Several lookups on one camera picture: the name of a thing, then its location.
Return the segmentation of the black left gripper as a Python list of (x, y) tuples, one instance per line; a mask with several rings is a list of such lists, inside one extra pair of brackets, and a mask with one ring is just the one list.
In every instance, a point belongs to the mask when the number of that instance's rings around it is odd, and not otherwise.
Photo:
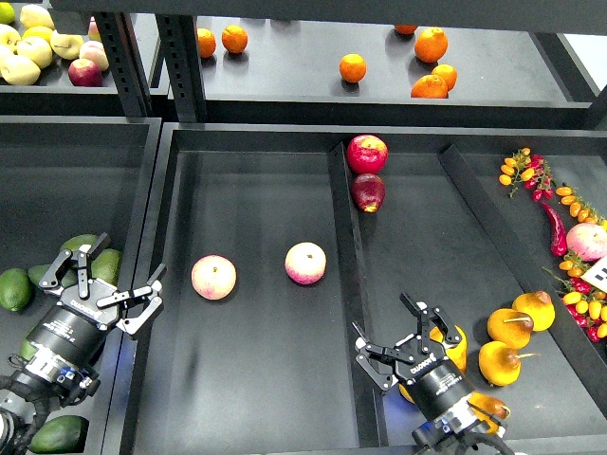
[[(39, 280), (40, 288), (60, 297), (26, 336), (38, 351), (50, 350), (78, 370), (92, 367), (101, 355), (109, 333), (119, 328), (137, 340), (149, 329), (164, 308), (161, 279), (167, 266), (159, 264), (140, 288), (118, 292), (112, 284), (92, 278), (92, 263), (109, 246), (110, 237), (100, 234), (92, 244), (77, 249), (64, 248)], [(76, 265), (76, 285), (66, 288), (63, 279)], [(122, 312), (141, 305), (135, 317)]]

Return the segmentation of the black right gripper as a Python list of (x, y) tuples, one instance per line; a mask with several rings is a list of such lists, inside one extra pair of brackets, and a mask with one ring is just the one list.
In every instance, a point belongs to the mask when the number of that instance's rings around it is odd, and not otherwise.
[[(444, 349), (457, 346), (460, 333), (441, 307), (413, 301), (406, 293), (401, 293), (399, 298), (417, 320), (415, 339), (422, 358), (413, 364), (400, 361), (402, 355), (397, 348), (375, 344), (353, 321), (352, 326), (358, 334), (355, 360), (382, 391), (401, 383), (426, 420), (435, 421), (474, 392), (471, 383)], [(432, 325), (443, 336), (440, 344), (430, 344)]]

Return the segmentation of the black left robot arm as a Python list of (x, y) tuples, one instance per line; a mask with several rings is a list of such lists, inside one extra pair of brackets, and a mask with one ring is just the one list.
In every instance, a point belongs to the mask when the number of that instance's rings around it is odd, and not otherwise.
[(26, 337), (31, 357), (11, 355), (14, 371), (1, 378), (6, 395), (1, 402), (2, 453), (26, 453), (51, 412), (95, 394), (100, 380), (92, 360), (112, 330), (137, 338), (162, 311), (165, 264), (142, 287), (120, 291), (93, 272), (109, 243), (103, 233), (61, 249), (37, 281), (58, 300)]

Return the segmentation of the yellow pear under arm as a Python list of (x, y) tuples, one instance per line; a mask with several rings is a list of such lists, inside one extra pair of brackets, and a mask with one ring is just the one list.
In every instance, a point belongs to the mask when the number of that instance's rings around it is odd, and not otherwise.
[(492, 386), (504, 387), (515, 383), (521, 374), (522, 360), (538, 353), (522, 353), (502, 341), (484, 344), (478, 354), (481, 375)]

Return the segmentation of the yellow pear behind arm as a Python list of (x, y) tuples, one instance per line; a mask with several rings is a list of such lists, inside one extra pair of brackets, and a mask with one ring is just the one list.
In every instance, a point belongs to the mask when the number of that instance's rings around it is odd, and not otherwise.
[(487, 320), (489, 337), (515, 350), (524, 348), (530, 342), (533, 329), (532, 317), (512, 308), (497, 309)]

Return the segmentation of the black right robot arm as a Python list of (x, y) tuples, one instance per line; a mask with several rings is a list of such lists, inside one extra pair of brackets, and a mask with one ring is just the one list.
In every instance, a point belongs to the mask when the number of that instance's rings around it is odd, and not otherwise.
[(405, 293), (399, 298), (416, 318), (416, 331), (386, 347), (371, 341), (354, 321), (356, 361), (383, 391), (400, 385), (411, 396), (426, 419), (412, 432), (418, 452), (452, 446), (464, 454), (484, 445), (511, 454), (499, 433), (488, 432), (490, 422), (503, 429), (503, 421), (470, 402), (475, 389), (447, 355), (463, 341), (455, 324), (439, 306), (413, 301)]

